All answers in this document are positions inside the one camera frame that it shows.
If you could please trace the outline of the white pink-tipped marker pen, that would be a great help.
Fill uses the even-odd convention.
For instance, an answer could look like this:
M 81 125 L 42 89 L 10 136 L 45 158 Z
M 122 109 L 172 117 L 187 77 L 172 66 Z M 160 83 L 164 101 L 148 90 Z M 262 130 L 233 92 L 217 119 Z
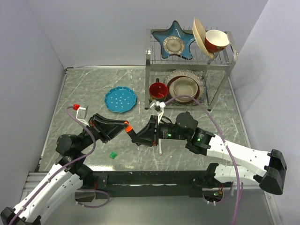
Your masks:
M 162 152 L 162 143 L 161 143 L 161 139 L 158 140 L 158 146 L 159 146 L 159 154 L 160 156 L 163 155 L 163 152 Z

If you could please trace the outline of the orange highlighter cap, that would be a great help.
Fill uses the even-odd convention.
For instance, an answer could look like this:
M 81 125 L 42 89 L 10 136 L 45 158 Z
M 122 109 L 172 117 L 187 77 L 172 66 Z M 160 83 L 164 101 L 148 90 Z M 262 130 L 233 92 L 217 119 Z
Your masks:
M 132 130 L 132 127 L 130 126 L 128 121 L 125 121 L 124 124 L 126 125 L 125 131 L 126 133 L 130 132 Z

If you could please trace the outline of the green highlighter cap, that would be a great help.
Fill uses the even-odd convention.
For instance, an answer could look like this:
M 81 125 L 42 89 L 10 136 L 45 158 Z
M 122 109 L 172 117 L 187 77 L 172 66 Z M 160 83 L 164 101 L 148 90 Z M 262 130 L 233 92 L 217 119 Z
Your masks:
M 115 159 L 117 156 L 117 153 L 113 151 L 109 156 L 110 156 L 110 158 Z

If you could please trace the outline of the black orange-tipped highlighter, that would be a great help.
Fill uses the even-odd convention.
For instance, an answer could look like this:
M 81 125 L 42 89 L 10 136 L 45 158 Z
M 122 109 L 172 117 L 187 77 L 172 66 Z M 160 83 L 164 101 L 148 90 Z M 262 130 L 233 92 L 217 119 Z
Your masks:
M 127 134 L 132 140 L 135 139 L 137 136 L 136 132 L 133 129 L 128 131 Z

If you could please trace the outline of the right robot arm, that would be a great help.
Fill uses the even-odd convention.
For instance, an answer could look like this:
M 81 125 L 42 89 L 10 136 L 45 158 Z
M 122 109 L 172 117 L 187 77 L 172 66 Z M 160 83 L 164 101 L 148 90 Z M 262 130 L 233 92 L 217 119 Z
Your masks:
M 175 123 L 159 123 L 152 115 L 147 125 L 138 133 L 130 127 L 125 129 L 132 142 L 137 145 L 157 146 L 159 140 L 183 140 L 185 147 L 194 154 L 231 161 L 232 167 L 211 164 L 212 171 L 205 175 L 206 183 L 215 187 L 219 183 L 244 182 L 257 184 L 262 190 L 282 195 L 287 164 L 283 153 L 273 149 L 270 152 L 254 150 L 222 138 L 198 127 L 189 112 L 182 112 Z

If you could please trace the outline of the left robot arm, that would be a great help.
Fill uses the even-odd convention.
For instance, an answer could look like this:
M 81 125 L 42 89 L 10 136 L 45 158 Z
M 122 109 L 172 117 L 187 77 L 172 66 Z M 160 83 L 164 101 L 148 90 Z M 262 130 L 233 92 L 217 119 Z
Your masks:
M 82 151 L 96 147 L 96 141 L 107 143 L 129 128 L 126 120 L 109 120 L 94 114 L 78 135 L 61 135 L 57 140 L 59 158 L 33 191 L 14 207 L 0 214 L 5 225 L 41 225 L 62 201 L 80 188 L 97 185 L 93 171 L 84 164 Z

